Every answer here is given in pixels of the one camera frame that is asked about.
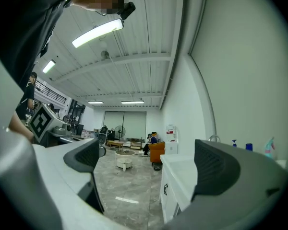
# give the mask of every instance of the fluorescent ceiling light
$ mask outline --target fluorescent ceiling light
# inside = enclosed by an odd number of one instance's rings
[[[115,197],[115,199],[118,199],[120,201],[125,201],[125,202],[128,202],[128,203],[134,203],[134,204],[138,204],[139,203],[139,201],[134,201],[134,200],[126,199],[126,198],[122,198],[122,197]]]
[[[121,102],[122,104],[143,104],[144,101],[127,101],[127,102]]]
[[[88,31],[87,33],[84,33],[82,36],[75,39],[72,42],[72,44],[77,48],[77,47],[81,46],[82,44],[85,44],[94,38],[97,38],[99,36],[102,36],[102,35],[110,33],[110,32],[120,30],[123,27],[124,27],[124,25],[123,25],[123,22],[121,19],[110,21],[108,23],[105,23],[103,25],[95,27],[94,29]]]
[[[54,60],[51,60],[43,69],[43,73],[47,73],[56,63]]]
[[[89,104],[103,104],[103,102],[88,102]]]

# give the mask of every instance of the cabinet handle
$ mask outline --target cabinet handle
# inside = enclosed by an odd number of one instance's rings
[[[167,192],[166,192],[166,189],[168,188],[168,184],[166,183],[165,185],[164,185],[164,189],[163,189],[163,192],[164,192],[164,194],[165,195],[167,195]]]

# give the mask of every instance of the large door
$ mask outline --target large door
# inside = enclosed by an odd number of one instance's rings
[[[117,126],[123,125],[124,112],[106,112],[104,125],[108,127],[109,130],[115,129]]]
[[[146,138],[146,112],[125,112],[125,138]]]

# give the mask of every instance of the blue bottle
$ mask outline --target blue bottle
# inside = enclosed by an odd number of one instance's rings
[[[252,143],[245,144],[245,149],[249,151],[253,151],[253,144]]]

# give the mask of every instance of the railing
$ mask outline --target railing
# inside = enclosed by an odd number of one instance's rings
[[[55,93],[50,88],[47,88],[44,84],[37,81],[35,82],[35,88],[40,91],[41,93],[47,95],[49,98],[56,100],[57,102],[60,102],[62,104],[65,104],[66,98],[59,95],[58,93]]]

